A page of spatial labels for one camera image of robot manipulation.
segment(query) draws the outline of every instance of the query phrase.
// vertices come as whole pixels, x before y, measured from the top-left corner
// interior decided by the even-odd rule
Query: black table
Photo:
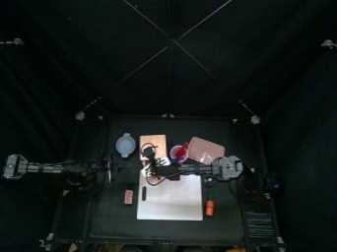
[[[136,141],[135,152],[121,158],[116,151],[116,140],[122,133],[131,133]],[[69,157],[89,161],[100,153],[109,153],[117,163],[125,165],[125,170],[113,174],[114,182],[108,182],[105,176],[104,188],[98,195],[89,199],[72,212],[82,212],[78,222],[84,224],[82,232],[57,234],[57,240],[81,242],[121,242],[152,244],[172,242],[173,244],[197,244],[233,246],[242,245],[242,217],[239,202],[228,192],[227,183],[215,183],[212,188],[203,185],[203,204],[208,192],[213,193],[213,216],[203,220],[137,220],[136,197],[137,176],[141,169],[139,161],[139,136],[165,135],[167,150],[175,145],[199,137],[224,146],[224,155],[236,155],[251,167],[266,171],[264,156],[258,125],[247,119],[223,118],[144,118],[110,116],[88,119],[77,123]],[[124,191],[133,191],[132,205],[124,205]],[[57,219],[57,226],[68,225],[68,218]]]

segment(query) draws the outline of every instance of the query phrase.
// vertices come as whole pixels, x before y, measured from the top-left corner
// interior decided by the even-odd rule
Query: black tent
[[[256,115],[284,184],[283,240],[334,251],[337,48],[320,44],[337,41],[335,1],[13,0],[0,10],[2,160],[64,159],[81,111]],[[7,251],[48,233],[54,205],[38,201],[54,187],[1,184]]]

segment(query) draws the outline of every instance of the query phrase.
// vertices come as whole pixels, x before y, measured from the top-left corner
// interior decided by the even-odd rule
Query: white sheet
[[[143,186],[145,187],[144,201],[141,200]],[[156,186],[151,186],[139,174],[136,218],[139,220],[201,221],[200,177],[193,174],[181,175],[180,181],[167,179]]]

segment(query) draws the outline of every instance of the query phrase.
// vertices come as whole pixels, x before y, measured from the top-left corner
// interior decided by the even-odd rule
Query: black wall
[[[268,168],[280,175],[279,225],[291,251],[334,251],[337,50],[327,49],[263,118]]]

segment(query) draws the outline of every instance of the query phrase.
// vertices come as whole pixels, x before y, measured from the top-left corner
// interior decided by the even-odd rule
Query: black cable
[[[148,172],[147,172],[147,169],[145,169],[145,174],[144,174],[144,176],[145,176],[145,182],[147,182],[147,184],[151,185],[151,186],[156,186],[156,185],[159,185],[165,179],[168,179],[168,178],[171,178],[171,177],[173,177],[173,176],[181,175],[181,174],[184,174],[184,173],[188,172],[188,171],[179,171],[179,172],[176,172],[176,173],[173,173],[173,174],[171,174],[171,175],[167,175],[165,177],[163,177],[163,178],[159,180],[159,182],[156,182],[156,183],[152,184],[152,183],[148,181],[148,176],[147,176]]]

